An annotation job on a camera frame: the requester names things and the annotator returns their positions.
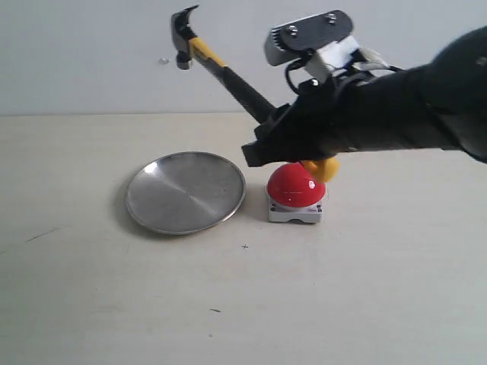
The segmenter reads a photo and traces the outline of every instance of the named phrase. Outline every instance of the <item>yellow handle section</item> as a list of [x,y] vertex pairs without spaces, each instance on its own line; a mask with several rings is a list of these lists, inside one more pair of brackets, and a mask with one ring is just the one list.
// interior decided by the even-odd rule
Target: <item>yellow handle section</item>
[[318,183],[329,182],[340,168],[340,162],[334,157],[319,161],[301,161],[301,164]]
[[212,59],[213,61],[216,62],[216,64],[220,67],[225,67],[226,64],[223,62],[223,60],[216,55],[209,47],[208,45],[203,42],[201,38],[198,36],[195,38],[192,38],[189,40],[189,44],[191,45],[191,56],[196,56],[199,57],[203,60],[206,59]]

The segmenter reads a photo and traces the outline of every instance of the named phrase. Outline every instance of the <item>white wall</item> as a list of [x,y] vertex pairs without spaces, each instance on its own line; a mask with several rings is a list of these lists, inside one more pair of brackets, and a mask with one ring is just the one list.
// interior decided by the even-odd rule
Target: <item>white wall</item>
[[[0,115],[234,111],[240,106],[199,65],[174,64],[169,18],[194,1],[0,1]],[[200,0],[193,26],[274,103],[292,98],[266,64],[273,25],[340,8],[361,44],[392,63],[427,62],[448,41],[485,25],[485,0]],[[171,63],[159,65],[161,57]]]

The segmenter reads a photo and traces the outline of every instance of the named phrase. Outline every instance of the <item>stainless steel plate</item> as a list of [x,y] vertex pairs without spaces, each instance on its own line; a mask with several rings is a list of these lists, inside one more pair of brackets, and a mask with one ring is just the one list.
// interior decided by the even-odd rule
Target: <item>stainless steel plate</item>
[[153,161],[135,175],[126,206],[150,230],[188,234],[225,221],[244,197],[244,176],[232,162],[206,152],[182,152]]

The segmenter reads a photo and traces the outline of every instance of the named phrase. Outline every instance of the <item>red button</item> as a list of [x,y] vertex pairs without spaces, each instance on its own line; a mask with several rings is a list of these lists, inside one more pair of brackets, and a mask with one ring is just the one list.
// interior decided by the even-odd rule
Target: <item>red button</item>
[[267,192],[280,205],[303,208],[319,202],[325,196],[326,187],[314,181],[300,163],[287,163],[271,175]]

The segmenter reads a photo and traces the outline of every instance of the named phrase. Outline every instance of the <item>white table surface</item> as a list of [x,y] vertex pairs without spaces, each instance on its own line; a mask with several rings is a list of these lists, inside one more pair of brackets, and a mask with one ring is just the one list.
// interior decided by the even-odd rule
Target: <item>white table surface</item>
[[[250,169],[240,152],[254,126],[1,118],[0,363],[487,363],[487,166],[457,152],[344,155],[323,223],[271,224],[277,165]],[[184,238],[139,229],[129,178],[187,150],[242,169],[243,207]]]

